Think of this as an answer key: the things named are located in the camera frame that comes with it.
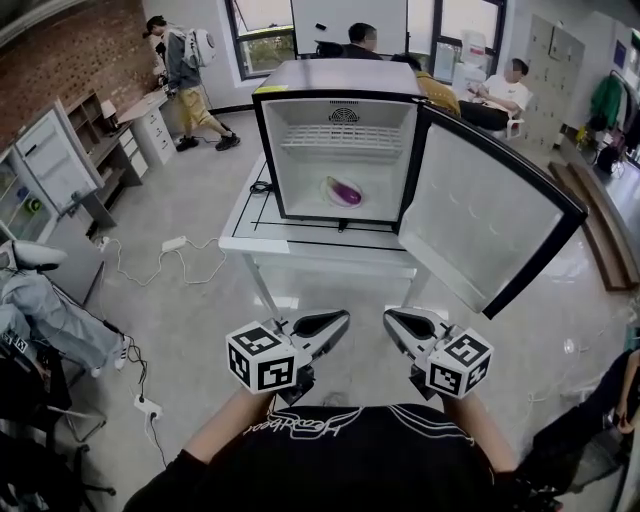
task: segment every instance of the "brick wall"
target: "brick wall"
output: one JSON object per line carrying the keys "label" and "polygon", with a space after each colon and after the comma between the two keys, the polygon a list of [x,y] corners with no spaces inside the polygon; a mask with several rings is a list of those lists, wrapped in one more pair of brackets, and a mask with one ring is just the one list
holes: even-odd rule
{"label": "brick wall", "polygon": [[94,0],[0,48],[0,148],[56,97],[67,107],[95,90],[123,112],[151,91],[154,52],[144,29],[141,0]]}

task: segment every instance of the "green jacket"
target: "green jacket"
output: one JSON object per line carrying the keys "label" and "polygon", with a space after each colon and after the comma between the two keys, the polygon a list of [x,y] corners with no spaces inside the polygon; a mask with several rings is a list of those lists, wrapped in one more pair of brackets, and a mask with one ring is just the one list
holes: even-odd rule
{"label": "green jacket", "polygon": [[614,126],[620,108],[622,86],[617,78],[608,76],[603,78],[591,96],[591,117],[604,117],[607,126]]}

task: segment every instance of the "fridge vent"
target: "fridge vent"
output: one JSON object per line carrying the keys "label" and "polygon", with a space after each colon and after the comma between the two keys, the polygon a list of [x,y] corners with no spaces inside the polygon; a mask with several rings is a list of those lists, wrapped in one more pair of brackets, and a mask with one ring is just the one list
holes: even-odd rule
{"label": "fridge vent", "polygon": [[346,107],[335,109],[329,116],[329,121],[334,123],[357,123],[359,119],[358,114]]}

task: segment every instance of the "sneaker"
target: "sneaker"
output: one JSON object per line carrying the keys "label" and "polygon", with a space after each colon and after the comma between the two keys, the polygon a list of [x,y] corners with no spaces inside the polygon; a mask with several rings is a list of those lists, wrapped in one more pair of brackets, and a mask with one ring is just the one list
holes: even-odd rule
{"label": "sneaker", "polygon": [[218,151],[226,151],[227,149],[231,149],[238,144],[240,144],[240,137],[238,137],[235,133],[231,133],[231,135],[222,136],[220,142],[216,144],[216,149]]}
{"label": "sneaker", "polygon": [[120,354],[118,354],[118,356],[116,357],[116,360],[113,363],[116,367],[116,370],[120,371],[124,368],[124,363],[127,362],[127,355],[129,354],[130,345],[131,345],[131,338],[126,334],[124,334],[122,337],[122,350],[120,351]]}
{"label": "sneaker", "polygon": [[199,142],[195,137],[182,137],[180,143],[176,146],[176,151],[182,152],[190,148],[195,148]]}

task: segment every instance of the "eggplant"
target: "eggplant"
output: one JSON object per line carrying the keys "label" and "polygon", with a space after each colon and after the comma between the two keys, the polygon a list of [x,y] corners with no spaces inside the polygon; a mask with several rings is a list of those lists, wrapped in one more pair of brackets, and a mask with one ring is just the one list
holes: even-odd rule
{"label": "eggplant", "polygon": [[347,185],[344,182],[327,176],[327,195],[329,200],[336,206],[342,206],[343,208],[353,208],[359,206],[362,203],[362,194],[355,188]]}

